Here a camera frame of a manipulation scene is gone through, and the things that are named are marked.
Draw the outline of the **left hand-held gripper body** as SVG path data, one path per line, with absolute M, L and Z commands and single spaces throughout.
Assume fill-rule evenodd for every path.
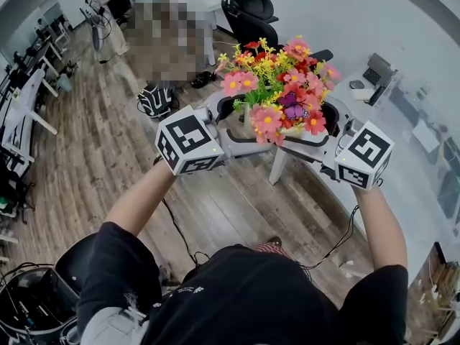
M 198 111 L 186 106 L 159 123 L 155 146 L 173 175 L 210 170 L 226 153 Z

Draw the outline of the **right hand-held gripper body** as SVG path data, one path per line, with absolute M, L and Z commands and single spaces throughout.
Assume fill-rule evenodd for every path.
M 321 172 L 332 180 L 368 191 L 387 168 L 394 146 L 372 122 L 351 118 L 326 151 Z

